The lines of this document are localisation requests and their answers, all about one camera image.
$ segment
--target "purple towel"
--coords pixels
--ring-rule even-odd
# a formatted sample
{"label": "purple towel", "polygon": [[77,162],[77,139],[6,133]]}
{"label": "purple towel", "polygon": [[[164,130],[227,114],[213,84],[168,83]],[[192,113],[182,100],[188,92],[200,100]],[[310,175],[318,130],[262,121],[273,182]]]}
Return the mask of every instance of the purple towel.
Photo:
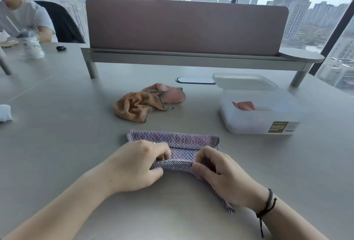
{"label": "purple towel", "polygon": [[[219,137],[215,135],[194,135],[181,134],[172,132],[150,132],[150,131],[135,131],[130,130],[127,133],[128,141],[147,140],[156,143],[166,142],[171,149],[171,159],[156,161],[151,166],[151,169],[162,167],[165,169],[185,171],[192,173],[192,164],[195,160],[197,152],[204,146],[210,146],[218,149],[220,142]],[[204,180],[212,191],[222,200],[229,213],[235,211],[232,207],[221,198],[210,184]]]}

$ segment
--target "black office chair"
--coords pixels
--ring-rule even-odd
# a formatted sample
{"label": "black office chair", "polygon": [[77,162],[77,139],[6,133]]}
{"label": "black office chair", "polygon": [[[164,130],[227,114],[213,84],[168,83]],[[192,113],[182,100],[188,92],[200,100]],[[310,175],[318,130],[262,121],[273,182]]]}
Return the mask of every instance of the black office chair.
{"label": "black office chair", "polygon": [[47,10],[53,22],[58,42],[85,43],[79,28],[63,6],[51,1],[35,1],[35,3]]}

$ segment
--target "container lid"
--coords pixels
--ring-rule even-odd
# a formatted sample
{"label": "container lid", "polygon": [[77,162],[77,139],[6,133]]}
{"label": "container lid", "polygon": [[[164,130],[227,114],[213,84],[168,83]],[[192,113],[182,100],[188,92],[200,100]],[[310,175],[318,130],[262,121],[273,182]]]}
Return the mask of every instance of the container lid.
{"label": "container lid", "polygon": [[216,85],[226,90],[276,90],[278,86],[258,74],[214,73]]}

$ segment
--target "container label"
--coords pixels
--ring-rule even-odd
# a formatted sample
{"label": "container label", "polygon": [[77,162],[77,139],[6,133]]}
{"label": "container label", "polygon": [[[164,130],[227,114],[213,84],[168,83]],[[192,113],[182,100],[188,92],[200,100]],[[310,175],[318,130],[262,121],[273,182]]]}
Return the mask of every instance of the container label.
{"label": "container label", "polygon": [[300,122],[273,122],[268,133],[293,133]]}

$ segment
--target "gray table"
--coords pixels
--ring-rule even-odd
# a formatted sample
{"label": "gray table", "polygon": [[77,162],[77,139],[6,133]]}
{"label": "gray table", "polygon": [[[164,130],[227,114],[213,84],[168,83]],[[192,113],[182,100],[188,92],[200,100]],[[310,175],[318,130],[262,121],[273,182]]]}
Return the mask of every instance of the gray table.
{"label": "gray table", "polygon": [[[234,135],[218,113],[221,89],[183,85],[177,77],[213,72],[258,73],[287,88],[295,72],[97,64],[91,80],[80,45],[43,44],[46,58],[25,60],[7,50],[14,74],[0,72],[0,104],[14,120],[0,124],[0,237],[59,195],[82,173],[126,142],[129,129],[219,135],[228,153],[257,181],[332,239],[352,239],[354,194],[352,97],[307,75],[290,90],[312,111],[293,136]],[[187,96],[146,123],[117,118],[112,104],[155,82]],[[165,171],[152,187],[112,196],[93,213],[78,239],[260,239],[254,213],[228,214],[202,182]]]}

